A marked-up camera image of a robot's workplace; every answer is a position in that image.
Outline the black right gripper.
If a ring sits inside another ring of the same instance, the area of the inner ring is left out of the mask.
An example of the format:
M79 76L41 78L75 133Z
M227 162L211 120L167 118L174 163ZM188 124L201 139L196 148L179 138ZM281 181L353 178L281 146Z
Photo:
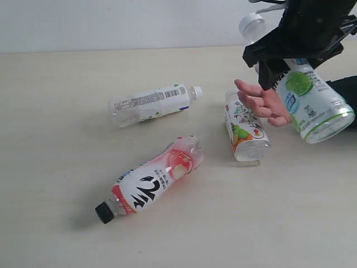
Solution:
M243 59L258 65L258 83L269 90L289 67L284 59L305 58L313 68L340 54L341 41L356 34L356 1L285 1L279 24L251 45Z

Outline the person's black sleeve forearm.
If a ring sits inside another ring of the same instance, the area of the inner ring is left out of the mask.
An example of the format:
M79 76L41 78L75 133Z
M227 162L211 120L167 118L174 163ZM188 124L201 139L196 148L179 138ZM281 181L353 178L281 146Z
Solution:
M327 84L339 93L356 112L356 100L357 100L357 77L356 75L345 77L338 80L329 80Z

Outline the person's bare hand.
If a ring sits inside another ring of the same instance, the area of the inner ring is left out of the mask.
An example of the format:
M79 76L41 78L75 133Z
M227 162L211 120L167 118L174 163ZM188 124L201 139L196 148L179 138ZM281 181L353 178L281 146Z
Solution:
M251 85L240 79L234 81L238 88L240 101L257 117L266 118L274 127L282 127L292 123L290 114L273 90L264 90L259 85Z

